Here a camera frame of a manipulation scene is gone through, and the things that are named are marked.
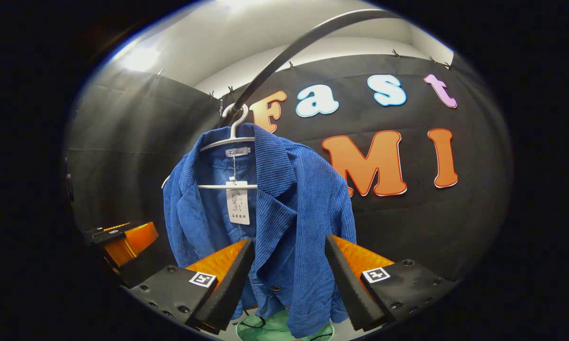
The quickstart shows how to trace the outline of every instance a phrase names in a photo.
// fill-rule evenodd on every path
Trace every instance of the blue corduroy jacket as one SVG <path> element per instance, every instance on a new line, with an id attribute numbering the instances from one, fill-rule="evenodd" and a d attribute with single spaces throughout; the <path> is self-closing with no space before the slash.
<path id="1" fill-rule="evenodd" d="M 178 265 L 184 268 L 252 238 L 255 259 L 232 319 L 253 304 L 261 317 L 286 309 L 297 338 L 317 332 L 329 318 L 334 323 L 347 319 L 324 255 L 328 234 L 356 242 L 345 179 L 309 147 L 250 123 L 240 125 L 236 136 L 254 136 L 254 142 L 200 152 L 229 136 L 230 127 L 202 134 L 164 186 L 167 233 Z M 226 157 L 226 149 L 239 147 L 250 147 L 251 153 Z M 225 184 L 234 168 L 237 181 L 258 187 L 247 191 L 250 225 L 230 222 L 225 190 L 198 188 Z"/>

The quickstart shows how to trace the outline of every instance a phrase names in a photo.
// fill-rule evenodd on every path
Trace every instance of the black metal rod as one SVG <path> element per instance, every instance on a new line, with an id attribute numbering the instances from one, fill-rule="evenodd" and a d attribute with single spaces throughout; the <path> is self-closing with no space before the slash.
<path id="1" fill-rule="evenodd" d="M 248 101 L 251 95 L 267 80 L 272 73 L 281 67 L 284 63 L 289 61 L 291 57 L 298 54 L 304 48 L 308 47 L 320 38 L 332 33 L 340 28 L 356 24 L 356 22 L 362 22 L 371 19 L 379 18 L 395 18 L 402 19 L 398 15 L 390 11 L 384 11 L 383 9 L 359 9 L 356 11 L 350 11 L 338 15 L 336 17 L 330 18 L 329 20 L 319 24 L 312 30 L 309 30 L 306 34 L 299 37 L 296 41 L 293 41 L 291 45 L 280 52 L 271 62 L 269 62 L 266 67 L 248 84 L 248 86 L 241 93 L 240 97 L 234 103 L 232 110 L 228 112 L 229 117 L 233 117 L 237 112 L 241 110 L 243 105 Z"/>

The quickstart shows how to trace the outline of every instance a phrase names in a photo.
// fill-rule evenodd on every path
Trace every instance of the orange letter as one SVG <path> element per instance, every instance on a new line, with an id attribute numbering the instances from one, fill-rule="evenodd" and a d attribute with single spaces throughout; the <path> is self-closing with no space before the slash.
<path id="1" fill-rule="evenodd" d="M 270 103 L 274 101 L 286 101 L 286 93 L 282 90 L 272 93 L 264 99 L 261 99 L 261 101 L 253 103 L 248 108 L 248 110 L 253 111 L 254 123 L 270 133 L 275 132 L 278 127 L 277 125 L 272 125 L 270 116 L 274 119 L 280 118 L 280 103 L 276 102 L 270 106 Z"/>
<path id="2" fill-rule="evenodd" d="M 379 170 L 377 186 L 373 191 L 377 196 L 396 196 L 406 192 L 406 183 L 402 181 L 398 143 L 402 140 L 399 132 L 384 130 L 378 132 L 371 142 L 369 155 L 364 157 L 358 147 L 347 136 L 333 136 L 323 141 L 323 148 L 330 153 L 333 168 L 343 179 L 346 174 L 354 182 L 361 196 L 366 196 L 375 174 Z M 347 188 L 350 197 L 352 188 Z"/>
<path id="3" fill-rule="evenodd" d="M 434 179 L 434 185 L 438 188 L 451 187 L 459 181 L 453 164 L 453 150 L 451 139 L 453 133 L 447 129 L 432 129 L 427 136 L 436 146 L 436 159 L 438 160 L 438 176 Z"/>

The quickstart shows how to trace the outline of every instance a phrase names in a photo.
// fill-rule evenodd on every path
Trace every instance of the paper hang tag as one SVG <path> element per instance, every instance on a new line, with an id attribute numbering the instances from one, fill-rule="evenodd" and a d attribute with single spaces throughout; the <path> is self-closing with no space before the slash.
<path id="1" fill-rule="evenodd" d="M 242 147 L 242 148 L 235 148 L 235 149 L 226 149 L 226 157 L 240 157 L 242 155 L 247 155 L 250 153 L 250 147 Z"/>
<path id="2" fill-rule="evenodd" d="M 228 181 L 226 184 L 243 186 L 247 184 L 247 181 Z M 230 222 L 234 224 L 250 225 L 250 216 L 248 215 L 247 190 L 226 189 L 226 199 L 227 212 L 230 215 Z"/>

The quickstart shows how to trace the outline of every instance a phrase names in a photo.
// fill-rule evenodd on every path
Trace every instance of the hanger hook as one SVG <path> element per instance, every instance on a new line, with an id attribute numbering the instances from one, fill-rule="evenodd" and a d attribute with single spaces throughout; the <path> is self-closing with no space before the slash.
<path id="1" fill-rule="evenodd" d="M 227 117 L 230 110 L 232 110 L 234 104 L 235 103 L 230 104 L 229 106 L 227 106 L 225 110 L 223 110 L 222 114 L 223 117 Z M 239 126 L 242 122 L 244 122 L 248 116 L 248 106 L 246 104 L 243 104 L 242 110 L 243 110 L 243 115 L 239 119 L 237 119 L 236 122 L 232 124 L 232 130 L 230 131 L 230 138 L 236 138 L 237 126 Z"/>

